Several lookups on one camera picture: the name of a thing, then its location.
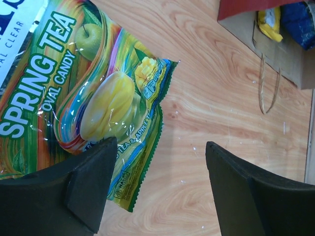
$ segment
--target wood grain surface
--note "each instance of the wood grain surface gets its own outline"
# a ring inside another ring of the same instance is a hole
[[[93,0],[157,56],[181,60],[162,102],[164,130],[134,213],[106,203],[98,236],[219,236],[207,141],[303,181],[312,92],[281,80],[264,116],[260,58],[216,21],[219,0]],[[265,103],[276,72],[267,68]]]

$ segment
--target snack package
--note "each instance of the snack package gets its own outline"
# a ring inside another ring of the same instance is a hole
[[[302,1],[281,7],[281,25],[304,50],[315,46],[315,2]]]
[[[258,12],[258,26],[267,37],[281,42],[280,34],[280,7],[270,8]]]
[[[177,63],[152,55],[89,0],[34,3],[0,1],[0,179],[115,136],[107,198],[132,211]]]

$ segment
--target brand logo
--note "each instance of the brand logo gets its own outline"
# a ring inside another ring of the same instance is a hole
[[[0,0],[0,35],[3,36],[15,11],[23,2],[24,0]]]

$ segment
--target green apple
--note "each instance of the green apple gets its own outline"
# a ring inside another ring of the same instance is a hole
[[[75,43],[79,52],[88,60],[94,60],[100,47],[103,30],[96,24],[81,26],[75,36]]]

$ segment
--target green leaf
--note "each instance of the green leaf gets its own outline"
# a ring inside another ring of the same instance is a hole
[[[13,158],[12,160],[13,169],[15,169],[18,172],[23,173],[24,172],[24,157],[22,155],[22,151],[20,150]]]
[[[147,55],[144,52],[142,52],[142,51],[140,51],[139,49],[136,49],[136,48],[134,48],[134,49],[135,49],[135,51],[137,53],[137,56],[138,56],[140,61],[142,61],[143,58],[147,57]]]
[[[99,19],[90,10],[84,7],[83,11],[86,24],[96,24],[99,27],[102,27],[101,21],[99,21]]]

